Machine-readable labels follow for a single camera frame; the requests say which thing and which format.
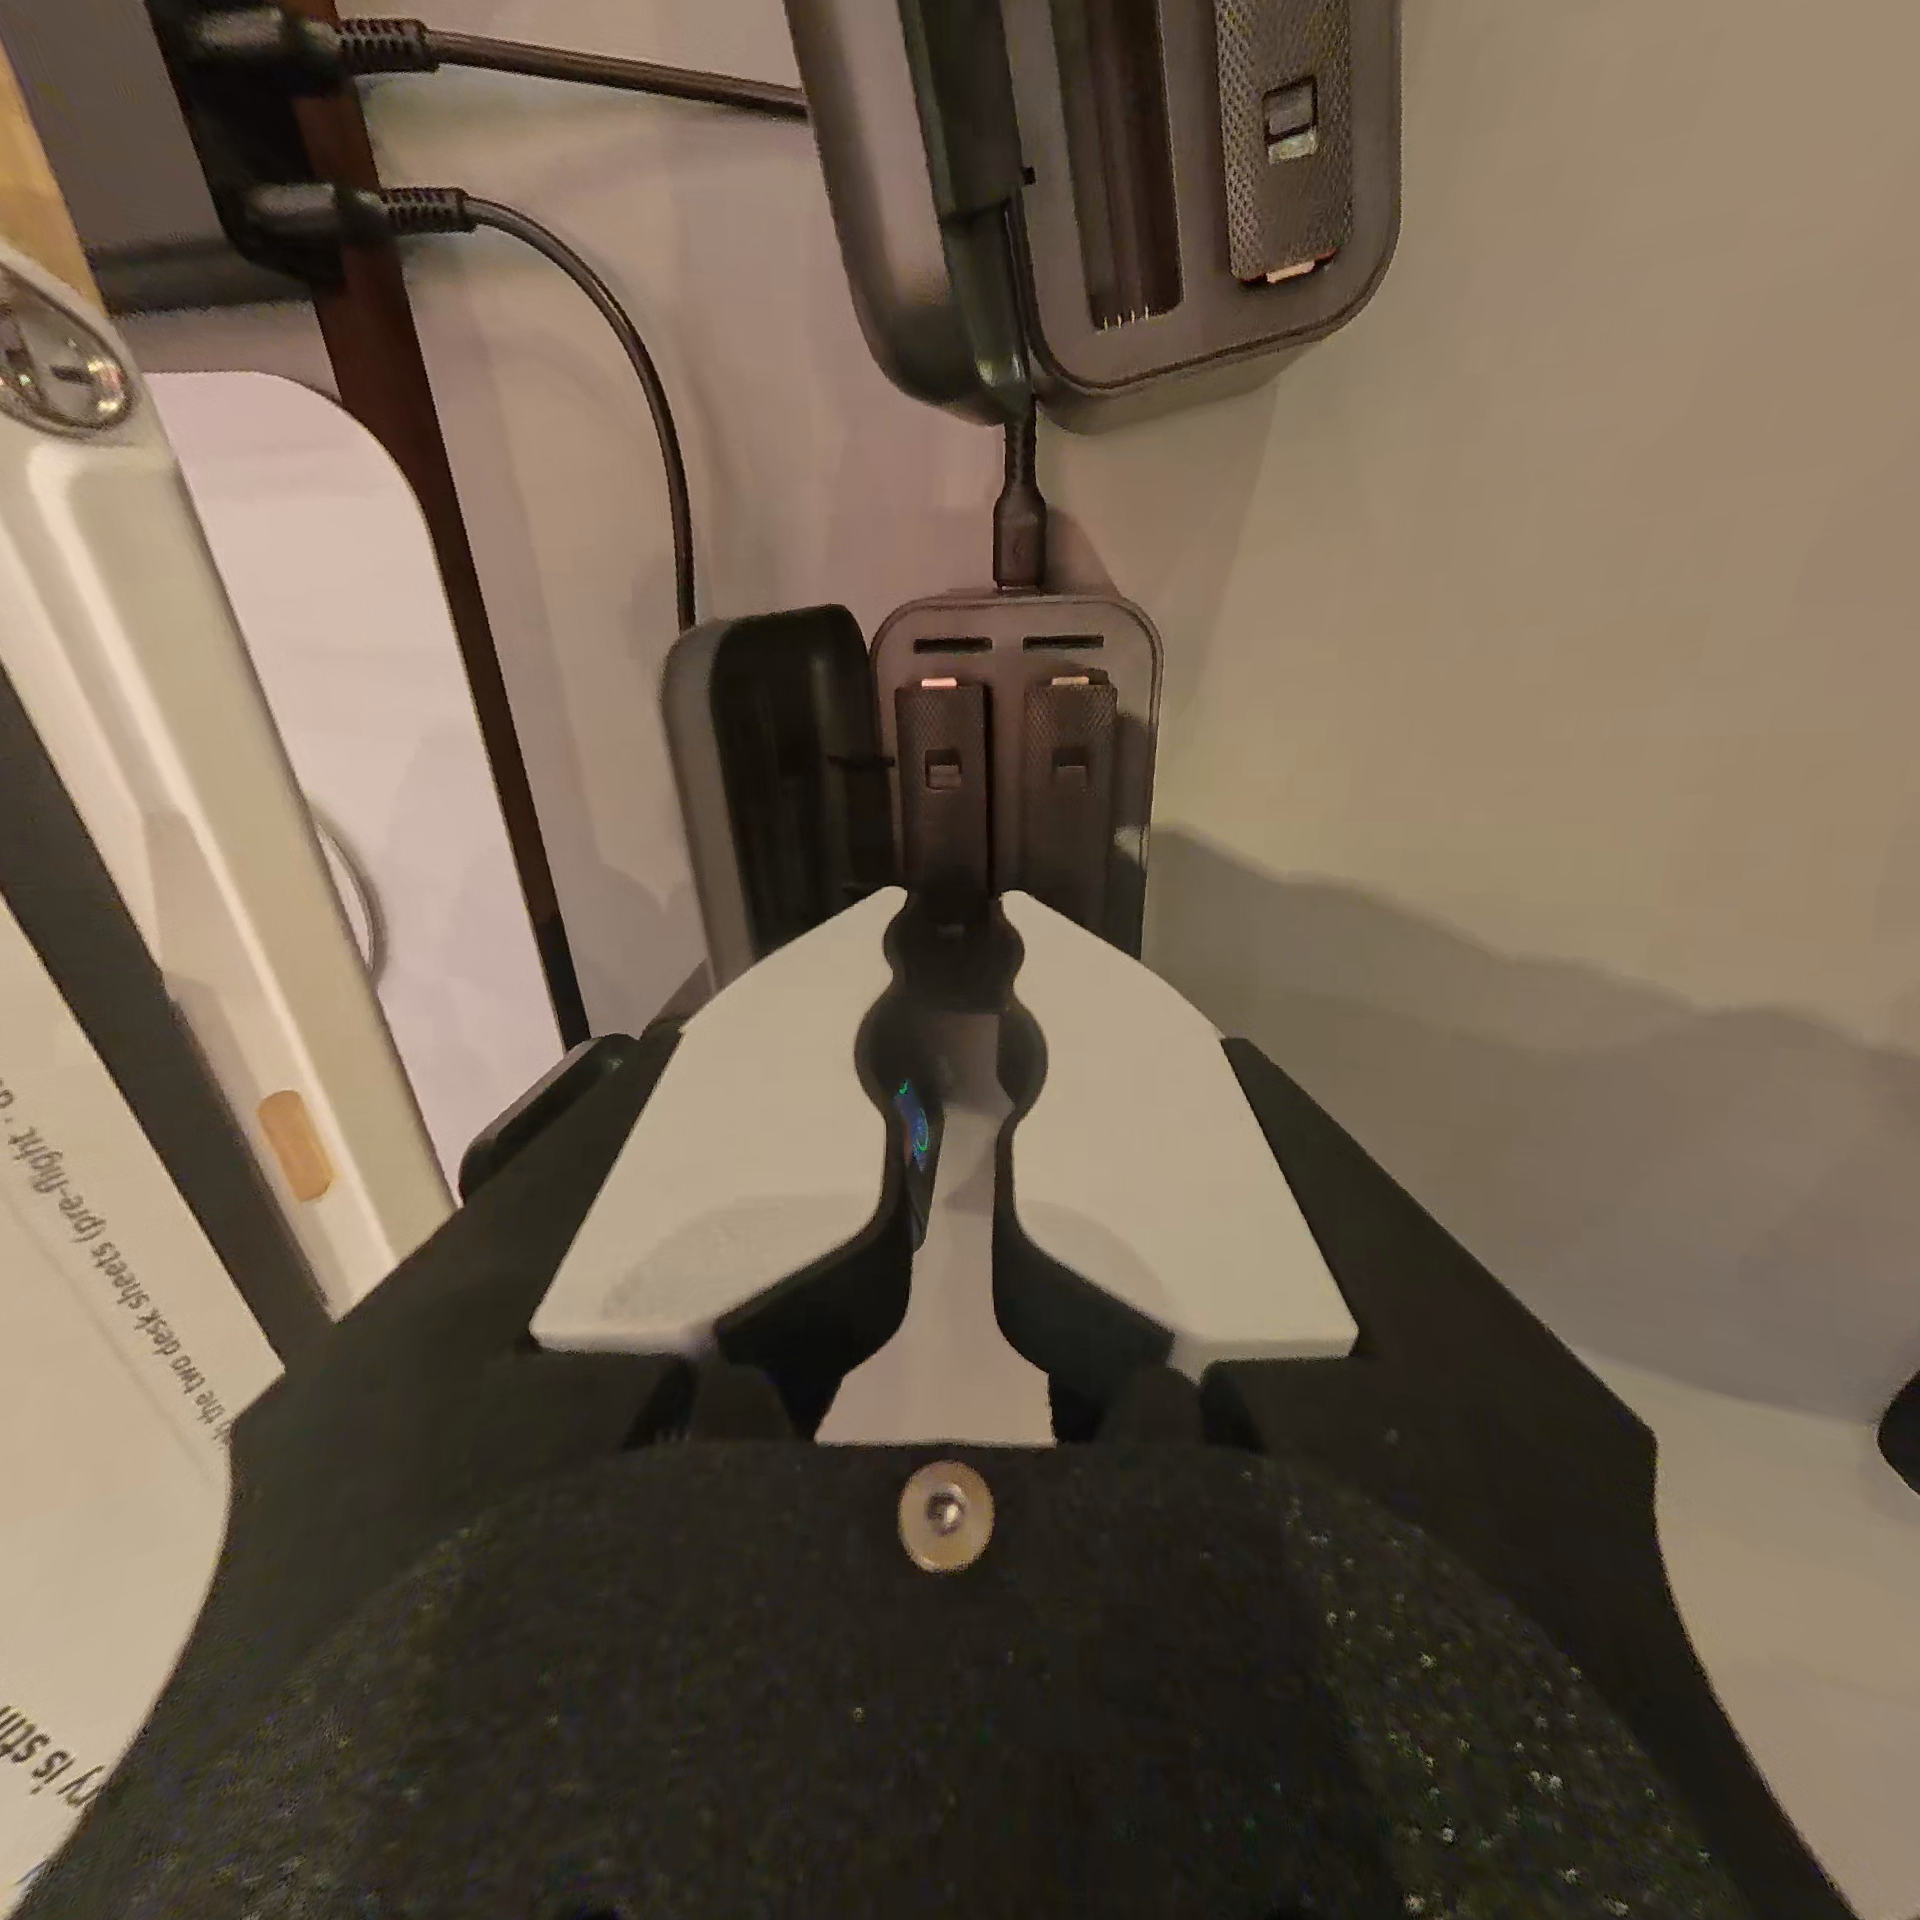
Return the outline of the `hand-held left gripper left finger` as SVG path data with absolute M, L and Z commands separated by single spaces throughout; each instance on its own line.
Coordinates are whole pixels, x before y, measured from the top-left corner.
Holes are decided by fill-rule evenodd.
M 681 1031 L 532 1314 L 549 1353 L 719 1358 L 828 1411 L 910 1296 L 910 1043 L 877 890 Z

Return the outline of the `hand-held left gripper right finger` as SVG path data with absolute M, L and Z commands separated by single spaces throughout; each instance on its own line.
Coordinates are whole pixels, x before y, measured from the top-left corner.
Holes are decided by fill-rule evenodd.
M 1030 894 L 999 1022 L 993 1309 L 1103 1411 L 1141 1371 L 1343 1360 L 1357 1325 L 1215 1025 Z

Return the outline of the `black battery charging case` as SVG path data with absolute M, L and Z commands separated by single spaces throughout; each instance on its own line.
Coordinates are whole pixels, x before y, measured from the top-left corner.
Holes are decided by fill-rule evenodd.
M 1350 5 L 1354 225 L 1233 278 L 1215 5 L 787 5 L 877 369 L 986 426 L 1100 431 L 1249 394 L 1354 321 L 1401 226 L 1401 5 Z
M 955 678 L 990 696 L 993 894 L 1021 885 L 1028 682 L 1103 672 L 1117 690 L 1116 830 L 1103 919 L 1138 957 L 1164 643 L 1107 593 L 940 593 L 868 639 L 838 607 L 711 619 L 660 675 L 687 866 L 715 991 L 844 907 L 902 883 L 895 694 Z

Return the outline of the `black camera battery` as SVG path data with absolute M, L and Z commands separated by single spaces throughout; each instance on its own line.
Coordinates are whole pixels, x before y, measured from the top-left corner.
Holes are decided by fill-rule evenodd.
M 905 974 L 933 1014 L 986 1017 L 999 1005 L 993 933 L 990 696 L 934 678 L 895 694 Z
M 1354 232 L 1354 9 L 1219 3 L 1213 24 L 1233 278 L 1306 278 Z
M 1117 719 L 1117 690 L 1100 671 L 1026 687 L 1021 885 L 1081 928 L 1098 928 L 1108 901 Z

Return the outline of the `white instruction sheet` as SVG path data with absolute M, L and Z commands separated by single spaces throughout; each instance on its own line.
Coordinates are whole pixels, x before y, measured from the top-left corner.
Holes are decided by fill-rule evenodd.
M 235 1418 L 282 1375 L 203 1227 L 2 913 L 2 1911 L 175 1667 Z

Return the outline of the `black multi-port power hub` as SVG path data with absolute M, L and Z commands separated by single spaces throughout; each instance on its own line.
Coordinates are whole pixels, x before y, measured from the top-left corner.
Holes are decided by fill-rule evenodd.
M 319 184 L 298 102 L 345 85 L 337 32 L 282 3 L 149 3 L 146 11 L 230 253 L 306 294 L 341 291 L 337 237 L 257 217 L 259 197 Z

